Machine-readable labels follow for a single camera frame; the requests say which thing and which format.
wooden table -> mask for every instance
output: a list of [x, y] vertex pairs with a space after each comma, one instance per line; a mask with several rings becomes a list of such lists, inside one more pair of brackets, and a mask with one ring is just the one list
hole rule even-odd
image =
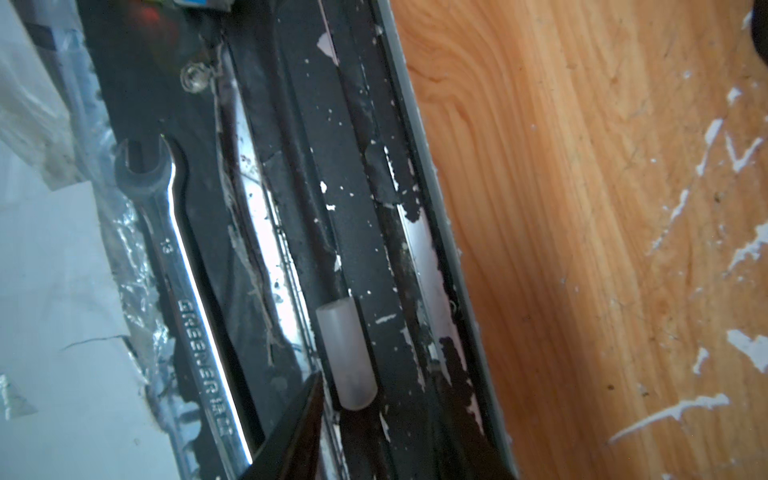
[[768, 478], [751, 0], [392, 7], [522, 477]]

white plastic cylinder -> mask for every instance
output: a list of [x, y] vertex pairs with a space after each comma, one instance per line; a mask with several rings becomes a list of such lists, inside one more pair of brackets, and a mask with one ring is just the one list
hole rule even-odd
[[362, 410], [373, 402], [379, 387], [355, 300], [342, 298], [321, 306], [316, 312], [341, 406]]

silver wrench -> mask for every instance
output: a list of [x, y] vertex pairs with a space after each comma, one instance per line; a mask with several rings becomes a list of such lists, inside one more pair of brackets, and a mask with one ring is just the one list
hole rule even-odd
[[129, 156], [124, 141], [115, 161], [115, 181], [147, 225], [147, 244], [160, 263], [161, 271], [155, 274], [163, 279], [161, 284], [169, 294], [202, 409], [227, 477], [236, 480], [253, 463], [253, 457], [241, 421], [243, 412], [231, 388], [227, 359], [220, 352], [226, 333], [217, 329], [209, 300], [200, 294], [205, 277], [184, 213], [184, 158], [176, 143], [164, 135], [160, 136], [158, 164], [151, 171], [139, 174], [131, 170]]

wrench head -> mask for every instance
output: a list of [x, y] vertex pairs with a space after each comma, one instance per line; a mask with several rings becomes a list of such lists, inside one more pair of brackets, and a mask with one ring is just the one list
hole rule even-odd
[[118, 145], [114, 161], [114, 180], [131, 201], [142, 201], [158, 194], [167, 194], [169, 188], [180, 186], [184, 162], [175, 141], [161, 135], [157, 149], [157, 163], [149, 170], [139, 170], [142, 165], [140, 145], [124, 140]]

